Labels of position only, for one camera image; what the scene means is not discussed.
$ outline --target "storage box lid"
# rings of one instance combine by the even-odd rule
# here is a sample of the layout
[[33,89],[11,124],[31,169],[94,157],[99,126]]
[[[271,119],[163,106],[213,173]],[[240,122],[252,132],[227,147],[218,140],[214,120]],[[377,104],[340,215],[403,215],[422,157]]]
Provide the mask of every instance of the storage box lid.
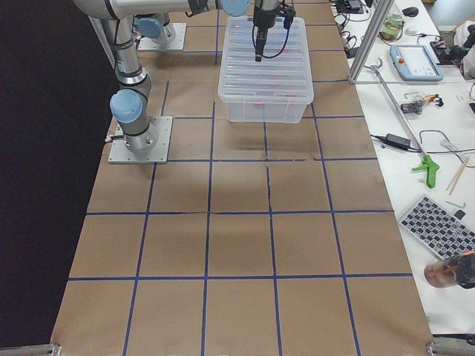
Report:
[[[273,56],[281,50],[286,32],[283,19],[277,18],[269,30],[264,55]],[[280,56],[256,62],[252,18],[229,17],[217,92],[224,102],[311,103],[312,72],[304,20],[294,19]]]

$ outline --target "computer mouse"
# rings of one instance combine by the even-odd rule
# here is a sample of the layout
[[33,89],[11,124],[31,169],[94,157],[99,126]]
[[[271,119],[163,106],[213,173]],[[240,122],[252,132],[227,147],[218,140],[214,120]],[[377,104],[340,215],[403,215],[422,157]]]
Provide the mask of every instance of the computer mouse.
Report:
[[408,17],[416,17],[418,13],[419,13],[419,9],[417,7],[414,7],[414,6],[406,7],[402,11],[402,14],[404,16],[408,16]]

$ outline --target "wooden stick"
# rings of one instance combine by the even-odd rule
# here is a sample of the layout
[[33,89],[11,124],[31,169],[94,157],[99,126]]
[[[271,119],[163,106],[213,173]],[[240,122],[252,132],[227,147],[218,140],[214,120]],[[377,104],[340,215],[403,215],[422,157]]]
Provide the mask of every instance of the wooden stick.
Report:
[[451,189],[451,191],[449,192],[448,195],[452,195],[452,192],[453,192],[453,190],[455,189],[455,187],[456,187],[456,185],[457,185],[457,183],[458,183],[458,181],[459,181],[459,179],[460,179],[460,176],[462,175],[463,170],[465,169],[465,167],[467,167],[469,160],[470,160],[470,158],[468,158],[468,157],[465,158],[465,161],[463,161],[462,166],[460,166],[459,170],[457,171],[457,173],[455,174],[455,176],[452,178],[452,182],[453,182],[454,180],[455,180],[455,181],[453,182],[452,189]]

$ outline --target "person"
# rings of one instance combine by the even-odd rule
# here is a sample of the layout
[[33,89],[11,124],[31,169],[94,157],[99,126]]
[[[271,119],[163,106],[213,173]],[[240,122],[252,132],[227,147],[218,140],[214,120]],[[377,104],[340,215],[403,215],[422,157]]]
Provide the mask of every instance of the person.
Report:
[[[453,37],[453,44],[459,47],[464,47],[468,37],[475,36],[475,16],[458,24],[455,29],[455,36]],[[462,74],[466,79],[475,79],[475,45],[465,54],[462,60]]]

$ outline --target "green handle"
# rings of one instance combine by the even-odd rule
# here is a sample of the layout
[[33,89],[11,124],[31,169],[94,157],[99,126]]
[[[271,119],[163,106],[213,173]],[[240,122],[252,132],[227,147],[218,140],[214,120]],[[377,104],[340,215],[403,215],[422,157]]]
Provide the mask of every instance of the green handle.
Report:
[[423,171],[427,169],[427,179],[426,184],[427,186],[432,189],[436,186],[436,172],[439,169],[439,165],[435,163],[429,155],[424,156],[422,159],[422,165],[419,167],[413,168],[413,171]]

